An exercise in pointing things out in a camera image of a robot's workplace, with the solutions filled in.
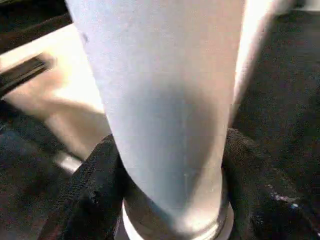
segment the white cylindrical pole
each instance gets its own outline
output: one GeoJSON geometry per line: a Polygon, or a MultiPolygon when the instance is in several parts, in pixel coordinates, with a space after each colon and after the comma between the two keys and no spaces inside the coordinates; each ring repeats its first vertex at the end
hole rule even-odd
{"type": "Polygon", "coordinates": [[[216,236],[243,1],[67,3],[132,178],[133,226],[145,239],[216,236]]]}

